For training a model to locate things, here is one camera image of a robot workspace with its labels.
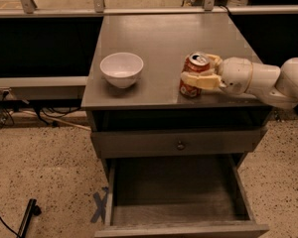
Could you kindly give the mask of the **white rounded gripper body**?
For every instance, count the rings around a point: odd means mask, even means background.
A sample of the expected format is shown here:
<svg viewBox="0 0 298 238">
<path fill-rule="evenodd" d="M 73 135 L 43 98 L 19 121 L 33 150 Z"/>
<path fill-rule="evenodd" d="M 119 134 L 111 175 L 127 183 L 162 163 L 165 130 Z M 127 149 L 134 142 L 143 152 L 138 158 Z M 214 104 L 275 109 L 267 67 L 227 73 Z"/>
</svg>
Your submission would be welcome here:
<svg viewBox="0 0 298 238">
<path fill-rule="evenodd" d="M 252 62 L 248 59 L 229 58 L 222 63 L 220 89 L 227 94 L 246 92 L 252 76 Z"/>
</svg>

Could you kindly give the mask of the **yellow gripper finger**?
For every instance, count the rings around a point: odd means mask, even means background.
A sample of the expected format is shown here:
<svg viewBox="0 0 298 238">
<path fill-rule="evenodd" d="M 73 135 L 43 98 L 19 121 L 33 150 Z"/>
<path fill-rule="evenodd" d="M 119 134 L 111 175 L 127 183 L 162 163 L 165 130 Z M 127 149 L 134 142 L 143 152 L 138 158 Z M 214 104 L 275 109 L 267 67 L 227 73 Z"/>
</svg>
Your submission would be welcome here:
<svg viewBox="0 0 298 238">
<path fill-rule="evenodd" d="M 220 56 L 207 54 L 207 57 L 210 59 L 212 68 L 214 68 L 215 70 L 219 70 L 221 68 L 223 60 Z"/>
<path fill-rule="evenodd" d="M 202 73 L 183 71 L 180 79 L 181 86 L 190 86 L 205 90 L 216 89 L 222 82 L 222 78 L 215 74 L 212 69 L 203 71 Z"/>
</svg>

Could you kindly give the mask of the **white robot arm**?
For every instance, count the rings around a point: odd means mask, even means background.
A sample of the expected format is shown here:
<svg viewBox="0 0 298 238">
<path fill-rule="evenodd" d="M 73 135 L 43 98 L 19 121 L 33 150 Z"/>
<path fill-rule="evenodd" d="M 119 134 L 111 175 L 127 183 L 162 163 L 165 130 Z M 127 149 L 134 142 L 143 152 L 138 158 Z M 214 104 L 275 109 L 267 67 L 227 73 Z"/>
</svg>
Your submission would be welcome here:
<svg viewBox="0 0 298 238">
<path fill-rule="evenodd" d="M 188 55 L 180 76 L 180 92 L 195 97 L 202 89 L 217 88 L 226 94 L 251 94 L 265 104 L 292 109 L 298 105 L 298 58 L 278 67 L 201 52 Z"/>
</svg>

